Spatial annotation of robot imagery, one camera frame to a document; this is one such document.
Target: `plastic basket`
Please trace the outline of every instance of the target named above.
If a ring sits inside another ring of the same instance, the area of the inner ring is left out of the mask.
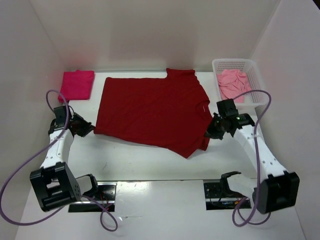
[[[220,89],[218,84],[217,74],[221,74],[223,70],[239,69],[246,73],[250,87],[252,90],[264,90],[265,85],[260,75],[256,63],[250,59],[241,58],[221,58],[212,61],[212,68],[214,73],[214,82],[217,89],[219,101],[221,101]],[[263,92],[252,92],[244,96],[243,103],[235,102],[237,107],[257,107],[265,105],[268,102],[268,97]]]

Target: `red shirt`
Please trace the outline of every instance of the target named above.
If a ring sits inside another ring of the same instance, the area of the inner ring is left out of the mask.
[[[206,150],[209,98],[194,70],[167,69],[166,78],[105,80],[95,134],[167,148],[188,158]]]

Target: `pink folded cloth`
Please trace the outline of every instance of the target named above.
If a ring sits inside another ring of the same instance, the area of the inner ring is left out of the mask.
[[[217,74],[217,79],[222,100],[233,99],[242,93],[252,90],[247,74],[238,69],[225,69],[221,74]],[[243,103],[245,97],[238,97],[234,101]]]
[[[60,92],[67,101],[87,100],[91,95],[94,78],[94,71],[65,71]],[[60,95],[58,100],[64,102]]]

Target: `folded red cloth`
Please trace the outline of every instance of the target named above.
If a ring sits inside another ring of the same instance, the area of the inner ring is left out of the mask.
[[[104,83],[95,134],[167,148],[188,158],[206,150],[209,98],[194,70],[166,78],[110,78]]]
[[[67,101],[87,100],[91,95],[94,78],[94,71],[65,71],[60,92]],[[64,102],[60,95],[58,100]]]

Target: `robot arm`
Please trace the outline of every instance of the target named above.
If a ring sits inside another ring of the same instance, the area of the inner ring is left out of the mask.
[[[48,131],[50,142],[53,142],[63,131],[67,117],[66,106],[56,107],[53,111],[55,119],[51,122]],[[91,122],[86,122],[74,112],[69,117],[64,134],[49,148],[40,169],[30,173],[31,185],[44,212],[80,201],[79,184],[66,162],[74,136],[85,137],[94,128]],[[94,177],[92,175],[89,177],[92,187],[96,186]]]
[[[271,153],[261,136],[254,136],[254,121],[248,114],[239,114],[234,101],[227,99],[217,102],[219,114],[214,114],[205,136],[223,139],[224,133],[230,133],[248,155],[257,170],[255,137],[258,143],[260,162],[260,190],[257,209],[260,213],[294,206],[298,194],[299,177],[295,172],[288,173]],[[240,172],[223,174],[220,180],[226,195],[238,192],[250,198],[251,204],[256,199],[257,182]]]

